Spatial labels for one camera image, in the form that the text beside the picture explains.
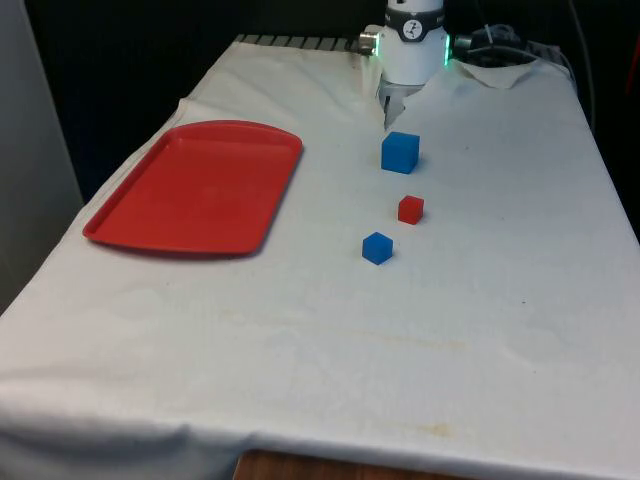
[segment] red cube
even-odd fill
[[[398,220],[416,225],[424,216],[424,200],[407,195],[398,207]]]

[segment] black cable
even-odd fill
[[[571,16],[573,22],[578,31],[578,37],[580,38],[580,46],[582,47],[582,55],[584,57],[585,69],[587,70],[587,82],[589,83],[589,103],[591,107],[591,119],[589,124],[591,126],[591,132],[596,133],[596,88],[593,80],[593,70],[591,68],[591,56],[589,55],[589,46],[587,45],[587,38],[582,30],[582,24],[576,11],[576,6],[573,4],[573,0],[567,0],[569,3],[569,9],[571,10]]]
[[[487,17],[484,16],[484,11],[482,10],[482,5],[480,5],[480,0],[475,0],[476,2],[476,10],[478,11],[478,16],[480,17],[480,22],[482,26],[489,25],[487,23]]]

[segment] stain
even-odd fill
[[[435,437],[440,437],[440,438],[453,437],[453,429],[448,423],[436,423],[434,425],[418,425],[418,426],[415,426],[414,429],[422,433],[428,433],[429,435],[433,435]]]
[[[371,340],[376,340],[379,342],[385,343],[394,343],[398,345],[413,345],[422,348],[429,348],[434,350],[455,350],[460,351],[464,350],[467,347],[465,342],[461,342],[459,340],[425,340],[416,337],[407,337],[402,335],[393,335],[386,334],[381,332],[374,332],[371,330],[358,330],[358,329],[350,329],[343,328],[333,325],[317,325],[317,324],[309,324],[304,323],[302,320],[298,320],[295,318],[269,318],[268,321],[256,323],[251,322],[240,313],[229,309],[221,309],[220,319],[223,321],[232,321],[234,323],[243,323],[243,324],[253,324],[255,326],[261,327],[275,327],[275,328],[297,328],[297,329],[311,329],[317,330],[326,333],[339,333],[342,335],[350,335],[354,337],[360,338],[369,338]]]

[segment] wooden floor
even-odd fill
[[[334,462],[269,452],[249,452],[238,462],[234,480],[461,480],[406,470]]]

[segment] large blue cube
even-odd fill
[[[393,256],[393,240],[374,233],[362,242],[362,256],[376,265],[386,262]]]
[[[392,132],[382,142],[382,169],[410,174],[420,159],[420,137]]]

